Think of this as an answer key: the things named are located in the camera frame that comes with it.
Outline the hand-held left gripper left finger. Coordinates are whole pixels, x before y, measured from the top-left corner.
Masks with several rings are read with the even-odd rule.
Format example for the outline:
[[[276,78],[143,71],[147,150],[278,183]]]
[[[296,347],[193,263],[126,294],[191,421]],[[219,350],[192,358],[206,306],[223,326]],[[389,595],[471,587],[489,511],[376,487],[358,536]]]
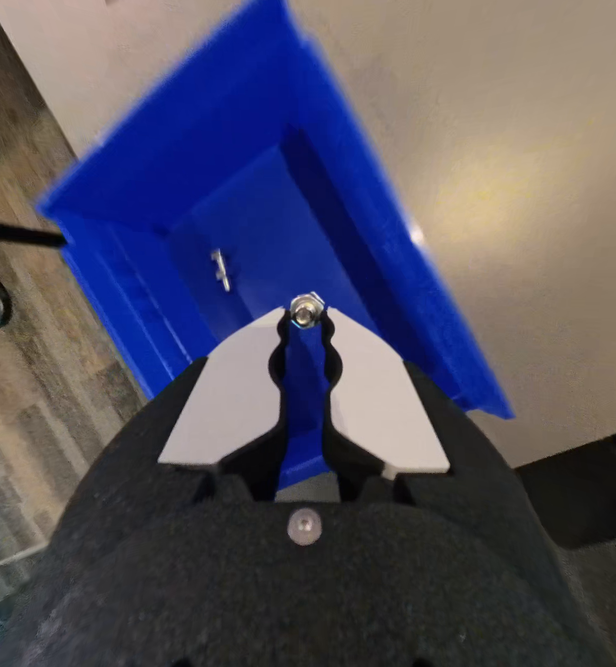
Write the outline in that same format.
[[[287,453],[289,313],[277,307],[208,355],[158,463],[277,471]]]

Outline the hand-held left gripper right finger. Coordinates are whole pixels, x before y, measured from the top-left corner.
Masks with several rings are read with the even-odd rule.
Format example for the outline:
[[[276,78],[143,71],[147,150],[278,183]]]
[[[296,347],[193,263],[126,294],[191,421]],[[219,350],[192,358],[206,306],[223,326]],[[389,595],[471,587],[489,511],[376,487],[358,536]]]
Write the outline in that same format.
[[[329,396],[336,435],[380,463],[381,476],[447,473],[450,462],[401,356],[336,308],[325,314],[342,365]]]

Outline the silver hex nut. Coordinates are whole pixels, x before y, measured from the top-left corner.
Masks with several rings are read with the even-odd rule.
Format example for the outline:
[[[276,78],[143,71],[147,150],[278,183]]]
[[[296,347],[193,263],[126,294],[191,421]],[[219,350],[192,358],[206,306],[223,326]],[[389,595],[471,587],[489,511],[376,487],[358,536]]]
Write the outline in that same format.
[[[325,308],[325,303],[324,303],[324,301],[320,298],[319,295],[317,295],[317,294],[316,294],[315,292],[313,292],[313,291],[310,292],[310,293],[307,293],[307,294],[301,294],[301,295],[298,295],[298,296],[294,297],[294,298],[292,299],[291,303],[290,303],[290,306],[289,306],[289,313],[290,313],[290,317],[291,317],[291,321],[292,321],[292,323],[293,323],[297,328],[299,328],[299,329],[302,329],[302,328],[298,327],[298,326],[295,324],[295,322],[293,321],[293,314],[294,314],[294,312],[296,311],[296,308],[297,308],[300,304],[302,304],[302,303],[306,303],[306,302],[309,303],[309,304],[312,304],[313,307],[315,308],[315,321],[314,321],[314,326],[311,327],[311,328],[306,328],[306,329],[312,329],[312,328],[314,328],[315,326],[317,326],[318,324],[320,324],[320,321],[321,321],[321,315],[322,315],[323,310],[324,310],[324,308]]]

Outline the black metal leg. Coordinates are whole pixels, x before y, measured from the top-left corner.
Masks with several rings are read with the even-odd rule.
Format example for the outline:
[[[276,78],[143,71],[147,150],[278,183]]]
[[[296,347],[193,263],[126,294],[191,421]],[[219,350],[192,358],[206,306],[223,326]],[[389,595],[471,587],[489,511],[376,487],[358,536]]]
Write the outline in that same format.
[[[0,223],[0,243],[60,249],[68,244],[59,232],[21,228]]]

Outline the blue plastic parts bin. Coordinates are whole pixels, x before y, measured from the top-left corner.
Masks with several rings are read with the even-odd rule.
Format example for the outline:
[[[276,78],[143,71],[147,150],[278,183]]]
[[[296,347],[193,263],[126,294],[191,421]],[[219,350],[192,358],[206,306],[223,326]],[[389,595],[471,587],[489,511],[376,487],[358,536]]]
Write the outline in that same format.
[[[320,324],[291,321],[287,453],[237,474],[272,497],[330,469],[367,478],[473,471],[487,439],[465,415],[511,408],[351,111],[282,1],[254,1],[221,27],[40,203],[68,237],[70,267],[151,397],[189,365],[157,461],[209,354],[315,292]],[[211,252],[220,248],[226,293]],[[330,392],[342,365],[334,307],[401,356],[450,462],[445,474],[381,476],[337,436]],[[173,468],[183,466],[166,465]]]

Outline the dark chair seat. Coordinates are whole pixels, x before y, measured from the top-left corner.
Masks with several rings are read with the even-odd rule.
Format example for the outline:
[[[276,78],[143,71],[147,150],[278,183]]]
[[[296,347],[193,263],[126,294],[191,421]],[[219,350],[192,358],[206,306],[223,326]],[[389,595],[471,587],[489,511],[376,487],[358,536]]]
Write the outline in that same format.
[[[558,546],[616,540],[616,434],[516,469],[541,525]]]

